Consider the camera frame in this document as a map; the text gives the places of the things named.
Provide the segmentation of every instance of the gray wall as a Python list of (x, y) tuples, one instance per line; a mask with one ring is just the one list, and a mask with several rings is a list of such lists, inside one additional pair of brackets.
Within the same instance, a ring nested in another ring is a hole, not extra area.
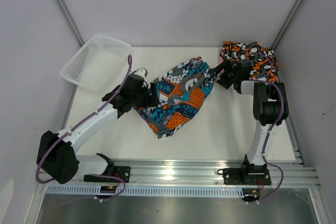
[(317, 168), (325, 197), (334, 215), (335, 43), (336, 0), (306, 0), (276, 50), (300, 147), (307, 163)]
[(65, 0), (84, 38), (103, 33), (136, 46), (271, 46), (295, 0)]
[(22, 223), (34, 193), (39, 139), (64, 117), (73, 86), (58, 71), (78, 44), (54, 0), (0, 0), (0, 6), (0, 191), (14, 180), (3, 220), (14, 224)]

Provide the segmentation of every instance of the laundry basket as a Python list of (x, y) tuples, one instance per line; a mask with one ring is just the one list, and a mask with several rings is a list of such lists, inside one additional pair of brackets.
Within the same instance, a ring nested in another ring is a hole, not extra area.
[(100, 91), (130, 50), (131, 45), (124, 41), (105, 35), (94, 35), (65, 64), (59, 74), (78, 86)]

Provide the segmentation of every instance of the colorful cloth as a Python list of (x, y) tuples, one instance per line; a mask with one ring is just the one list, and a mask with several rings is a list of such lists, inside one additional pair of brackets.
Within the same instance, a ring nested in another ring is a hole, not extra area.
[(219, 53), (220, 60), (230, 60), (233, 64), (241, 60), (249, 60), (252, 71), (250, 80), (265, 76), (268, 81), (278, 81), (278, 62), (274, 57), (274, 51), (271, 48), (265, 48), (259, 45), (258, 42), (251, 44), (233, 43), (230, 41), (223, 42), (223, 48)]
[(196, 115), (214, 81), (201, 57), (187, 60), (153, 81), (160, 100), (157, 107), (135, 110), (158, 138), (171, 136)]

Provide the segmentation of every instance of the folded garment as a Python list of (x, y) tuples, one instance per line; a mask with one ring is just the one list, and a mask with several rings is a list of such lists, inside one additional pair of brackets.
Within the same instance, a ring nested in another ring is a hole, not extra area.
[(225, 41), (219, 58), (220, 61), (230, 60), (232, 64), (249, 60), (252, 68), (250, 80), (265, 76), (267, 81), (278, 81), (278, 62), (273, 49), (265, 48), (258, 42), (243, 44)]
[(187, 60), (154, 80), (157, 107), (135, 108), (158, 138), (173, 135), (190, 121), (210, 94), (215, 75), (201, 57)]

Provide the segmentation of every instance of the gray floor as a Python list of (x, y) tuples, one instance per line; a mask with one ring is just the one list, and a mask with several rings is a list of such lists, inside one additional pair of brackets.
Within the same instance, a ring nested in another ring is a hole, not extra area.
[(123, 196), (52, 207), (74, 198), (46, 195), (38, 223), (318, 223), (306, 189), (282, 189), (260, 205), (245, 205), (241, 199)]

